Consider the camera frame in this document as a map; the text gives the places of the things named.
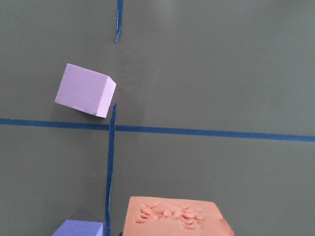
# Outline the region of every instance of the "blue tape line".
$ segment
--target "blue tape line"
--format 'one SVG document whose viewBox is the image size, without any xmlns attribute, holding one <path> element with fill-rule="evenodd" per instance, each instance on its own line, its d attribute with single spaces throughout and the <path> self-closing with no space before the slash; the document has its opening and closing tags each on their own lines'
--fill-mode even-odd
<svg viewBox="0 0 315 236">
<path fill-rule="evenodd" d="M 109 125 L 107 124 L 87 124 L 87 123 L 55 122 L 55 121 L 24 120 L 24 119 L 0 118 L 0 124 L 52 127 L 52 128 L 69 128 L 69 129 L 109 130 Z M 213 136 L 213 137 L 244 138 L 244 139 L 268 139 L 268 140 L 282 140 L 282 141 L 315 142 L 315 136 L 202 130 L 202 129 L 178 129 L 178 128 L 116 125 L 116 131 L 155 133 L 155 134 L 197 135 L 197 136 Z"/>
<path fill-rule="evenodd" d="M 119 36 L 120 36 L 120 32 L 122 30 L 123 6 L 124 6 L 124 0 L 117 0 L 117 22 L 116 22 L 115 43 L 118 42 L 118 39 L 119 39 Z"/>
<path fill-rule="evenodd" d="M 52 128 L 68 128 L 68 129 L 91 129 L 91 130 L 108 130 L 108 124 L 87 124 L 72 122 L 56 122 L 42 120 L 25 120 L 25 119 L 1 119 L 0 124 L 36 126 L 36 127 L 52 127 Z"/>
<path fill-rule="evenodd" d="M 268 139 L 268 140 L 315 142 L 315 136 L 250 133 L 250 132 L 218 131 L 218 130 L 202 130 L 202 129 L 177 129 L 177 128 L 116 125 L 116 131 L 156 133 L 156 134 L 214 136 L 214 137 L 229 137 L 229 138 L 243 138 L 243 139 Z"/>
<path fill-rule="evenodd" d="M 112 112 L 112 116 L 110 118 L 110 123 L 109 123 L 105 225 L 103 227 L 105 236 L 110 236 L 110 196 L 111 196 L 111 190 L 112 190 L 112 178 L 113 178 L 113 167 L 114 167 L 115 119 L 116 119 L 116 104 L 113 106 L 113 112 Z"/>
</svg>

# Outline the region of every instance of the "pink foam cube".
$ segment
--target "pink foam cube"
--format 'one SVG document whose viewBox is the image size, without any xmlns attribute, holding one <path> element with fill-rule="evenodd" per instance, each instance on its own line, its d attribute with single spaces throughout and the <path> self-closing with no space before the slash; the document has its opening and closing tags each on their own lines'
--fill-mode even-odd
<svg viewBox="0 0 315 236">
<path fill-rule="evenodd" d="M 212 202 L 131 197 L 123 236 L 234 236 Z"/>
<path fill-rule="evenodd" d="M 55 102 L 106 118 L 115 87 L 108 75 L 67 64 Z"/>
</svg>

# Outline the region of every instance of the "blue foam block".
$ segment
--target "blue foam block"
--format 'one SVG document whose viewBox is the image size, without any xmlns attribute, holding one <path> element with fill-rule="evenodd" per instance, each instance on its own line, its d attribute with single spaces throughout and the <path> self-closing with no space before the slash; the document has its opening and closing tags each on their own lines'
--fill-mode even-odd
<svg viewBox="0 0 315 236">
<path fill-rule="evenodd" d="M 102 236 L 103 223 L 66 220 L 52 236 Z"/>
</svg>

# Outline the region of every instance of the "foam block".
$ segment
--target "foam block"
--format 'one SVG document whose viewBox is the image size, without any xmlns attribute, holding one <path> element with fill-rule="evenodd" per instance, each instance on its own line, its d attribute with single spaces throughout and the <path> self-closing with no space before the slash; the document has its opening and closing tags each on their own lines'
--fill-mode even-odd
<svg viewBox="0 0 315 236">
<path fill-rule="evenodd" d="M 212 202 L 131 197 L 123 236 L 233 236 Z"/>
<path fill-rule="evenodd" d="M 55 102 L 105 118 L 115 87 L 107 75 L 67 64 Z"/>
<path fill-rule="evenodd" d="M 66 220 L 52 236 L 102 236 L 103 223 Z"/>
</svg>

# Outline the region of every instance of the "textured block surface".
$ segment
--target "textured block surface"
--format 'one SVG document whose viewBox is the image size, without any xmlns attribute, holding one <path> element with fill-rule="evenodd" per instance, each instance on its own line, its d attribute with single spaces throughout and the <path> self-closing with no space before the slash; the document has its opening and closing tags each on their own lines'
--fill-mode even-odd
<svg viewBox="0 0 315 236">
<path fill-rule="evenodd" d="M 66 220 L 52 236 L 102 236 L 103 223 Z"/>
<path fill-rule="evenodd" d="M 107 75 L 67 64 L 55 102 L 105 118 L 115 87 Z"/>
<path fill-rule="evenodd" d="M 123 236 L 233 236 L 212 202 L 131 197 Z"/>
</svg>

